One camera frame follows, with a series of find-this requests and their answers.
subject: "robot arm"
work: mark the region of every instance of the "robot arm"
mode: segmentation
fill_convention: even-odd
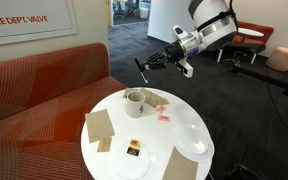
[[[175,63],[186,77],[192,77],[193,68],[186,62],[187,57],[204,50],[216,50],[231,42],[236,35],[232,0],[230,8],[224,0],[192,0],[188,11],[197,27],[195,31],[187,33],[179,26],[174,26],[176,41],[165,47],[165,53],[153,54],[142,65],[135,59],[146,83],[148,81],[143,71],[165,68],[167,62]]]

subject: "round white table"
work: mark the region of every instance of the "round white table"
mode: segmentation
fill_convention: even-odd
[[[174,147],[173,129],[181,124],[194,124],[210,138],[208,129],[202,118],[186,102],[165,91],[145,88],[163,98],[170,104],[163,115],[170,116],[170,122],[159,121],[156,109],[145,104],[145,110],[140,118],[131,118],[124,111],[124,90],[113,93],[100,101],[91,112],[107,109],[115,135],[112,136],[111,151],[97,152],[99,142],[89,143],[86,123],[81,134],[81,149],[85,164],[95,179],[112,179],[110,175],[110,154],[126,139],[137,139],[149,148],[150,160],[153,161],[154,172],[148,179],[161,180],[166,170]],[[199,162],[196,179],[205,179],[210,170],[212,158],[206,162]]]
[[[238,28],[238,33],[244,35],[241,42],[243,42],[246,36],[253,36],[253,37],[263,37],[264,34],[255,30],[246,29],[246,28]]]

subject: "coffee mug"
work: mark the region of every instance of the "coffee mug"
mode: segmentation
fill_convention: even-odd
[[[126,97],[126,114],[133,118],[141,117],[144,112],[145,95],[139,91],[132,91]]]

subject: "wall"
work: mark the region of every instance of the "wall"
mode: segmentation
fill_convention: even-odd
[[[152,0],[148,35],[173,42],[174,25],[192,31],[194,23],[187,11],[189,3],[190,0]],[[288,47],[288,0],[234,0],[233,8],[238,20],[275,28],[261,55],[269,56],[279,46]]]
[[[78,34],[0,45],[0,62],[93,42],[108,47],[105,1],[73,0],[73,6]]]

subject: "sign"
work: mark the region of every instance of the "sign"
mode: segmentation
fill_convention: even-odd
[[[71,0],[0,0],[0,44],[76,33]]]

